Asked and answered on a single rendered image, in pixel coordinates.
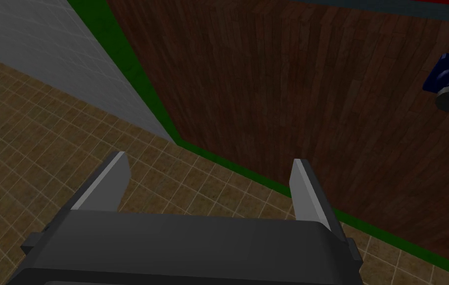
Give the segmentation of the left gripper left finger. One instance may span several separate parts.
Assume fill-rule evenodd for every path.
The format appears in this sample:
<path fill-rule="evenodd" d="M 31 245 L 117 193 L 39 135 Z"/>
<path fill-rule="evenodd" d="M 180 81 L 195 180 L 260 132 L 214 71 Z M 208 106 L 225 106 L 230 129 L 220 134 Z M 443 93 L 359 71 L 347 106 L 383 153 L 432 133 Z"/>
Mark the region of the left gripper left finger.
<path fill-rule="evenodd" d="M 113 151 L 70 198 L 69 208 L 117 211 L 130 179 L 127 155 L 124 151 Z"/>

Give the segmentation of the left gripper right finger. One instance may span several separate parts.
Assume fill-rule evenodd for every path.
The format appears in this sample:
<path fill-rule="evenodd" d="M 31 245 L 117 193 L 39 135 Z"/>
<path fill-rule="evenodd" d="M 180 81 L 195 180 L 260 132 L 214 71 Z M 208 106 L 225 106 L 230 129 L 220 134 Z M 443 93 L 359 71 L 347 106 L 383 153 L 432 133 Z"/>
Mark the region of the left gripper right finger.
<path fill-rule="evenodd" d="M 296 220 L 323 224 L 339 240 L 347 238 L 314 170 L 306 159 L 294 159 L 289 179 Z"/>

